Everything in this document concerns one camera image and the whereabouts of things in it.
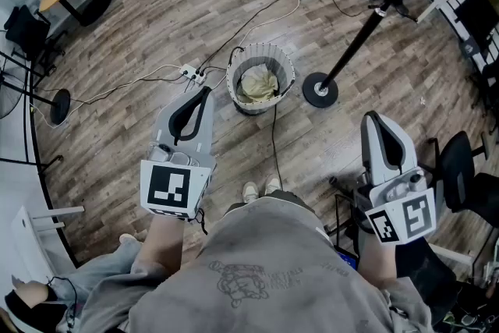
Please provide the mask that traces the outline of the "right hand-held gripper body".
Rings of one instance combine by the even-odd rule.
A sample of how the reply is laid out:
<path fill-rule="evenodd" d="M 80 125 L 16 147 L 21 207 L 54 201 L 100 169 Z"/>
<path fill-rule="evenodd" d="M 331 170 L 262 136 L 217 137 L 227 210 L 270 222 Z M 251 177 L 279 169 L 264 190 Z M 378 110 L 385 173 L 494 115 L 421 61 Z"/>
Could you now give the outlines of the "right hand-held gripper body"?
<path fill-rule="evenodd" d="M 353 191 L 354 206 L 366 216 L 361 226 L 383 245 L 403 245 L 436 228 L 434 190 L 416 167 L 379 186 L 366 184 Z"/>

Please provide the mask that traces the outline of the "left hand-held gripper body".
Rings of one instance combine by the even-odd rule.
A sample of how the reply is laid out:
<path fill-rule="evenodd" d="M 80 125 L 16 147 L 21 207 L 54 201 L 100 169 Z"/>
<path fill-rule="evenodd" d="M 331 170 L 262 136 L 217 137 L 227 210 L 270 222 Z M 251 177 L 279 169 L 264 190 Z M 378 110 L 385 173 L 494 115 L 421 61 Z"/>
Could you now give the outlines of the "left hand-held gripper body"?
<path fill-rule="evenodd" d="M 192 221 L 216 167 L 210 154 L 150 143 L 140 163 L 140 205 L 151 214 Z"/>

